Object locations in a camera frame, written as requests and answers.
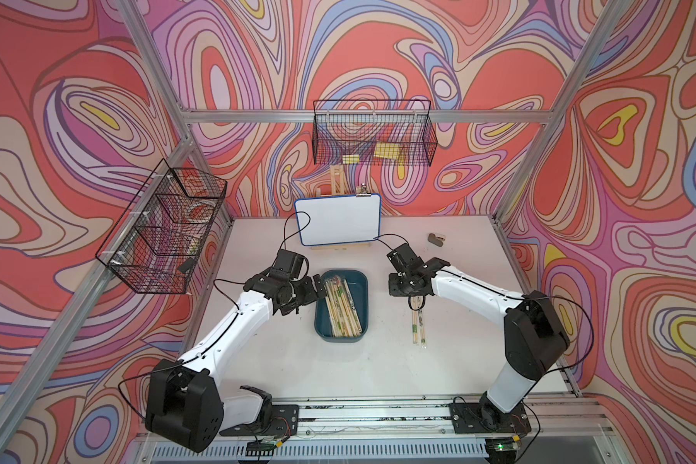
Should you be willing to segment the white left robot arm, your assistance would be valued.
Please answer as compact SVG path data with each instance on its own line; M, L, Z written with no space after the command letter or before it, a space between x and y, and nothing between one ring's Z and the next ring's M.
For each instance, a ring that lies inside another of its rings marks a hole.
M325 295L309 259L281 249L273 264L252 276L229 313L176 361L160 361L150 374L146 429L193 452L206 450L224 432L239 428L258 437L276 419L273 397L252 386L224 388L235 356L275 314L288 315Z

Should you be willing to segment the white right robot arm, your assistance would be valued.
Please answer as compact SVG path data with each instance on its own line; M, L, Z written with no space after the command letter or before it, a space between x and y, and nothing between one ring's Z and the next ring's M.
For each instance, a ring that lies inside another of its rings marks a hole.
M424 261L408 244L387 254L392 297L440 297L495 324L504 334L506 363L479 401L483 427L497 431L533 387L570 347L552 298L513 292L486 283L434 257Z

